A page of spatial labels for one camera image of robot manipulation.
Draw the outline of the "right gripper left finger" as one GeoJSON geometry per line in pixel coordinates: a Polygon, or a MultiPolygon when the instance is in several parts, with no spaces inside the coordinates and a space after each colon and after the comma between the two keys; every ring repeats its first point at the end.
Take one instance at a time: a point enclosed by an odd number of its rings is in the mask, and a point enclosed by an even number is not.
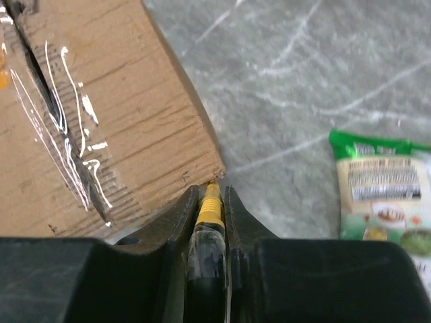
{"type": "Polygon", "coordinates": [[[192,232],[199,189],[108,244],[96,238],[1,238],[2,322],[160,322],[170,271],[192,232]]]}

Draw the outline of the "brown cardboard express box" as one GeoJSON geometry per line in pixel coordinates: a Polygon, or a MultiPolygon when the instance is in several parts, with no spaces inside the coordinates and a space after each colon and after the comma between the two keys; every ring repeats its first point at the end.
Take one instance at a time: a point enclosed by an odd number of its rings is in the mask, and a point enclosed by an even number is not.
{"type": "Polygon", "coordinates": [[[141,1],[1,2],[1,235],[105,238],[226,169],[141,1]]]}

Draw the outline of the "yellow utility knife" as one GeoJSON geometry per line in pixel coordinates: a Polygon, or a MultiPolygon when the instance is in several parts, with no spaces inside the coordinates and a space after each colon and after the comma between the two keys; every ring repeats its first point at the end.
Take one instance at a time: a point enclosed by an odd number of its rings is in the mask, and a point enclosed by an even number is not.
{"type": "Polygon", "coordinates": [[[220,185],[209,182],[189,240],[184,322],[225,322],[228,256],[220,185]]]}

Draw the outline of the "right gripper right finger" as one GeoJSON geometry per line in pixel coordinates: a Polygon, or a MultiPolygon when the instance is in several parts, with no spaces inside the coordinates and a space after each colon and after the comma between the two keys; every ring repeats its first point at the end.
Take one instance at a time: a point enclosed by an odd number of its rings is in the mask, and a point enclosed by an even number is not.
{"type": "Polygon", "coordinates": [[[282,239],[224,193],[232,322],[429,322],[430,301],[392,242],[282,239]]]}

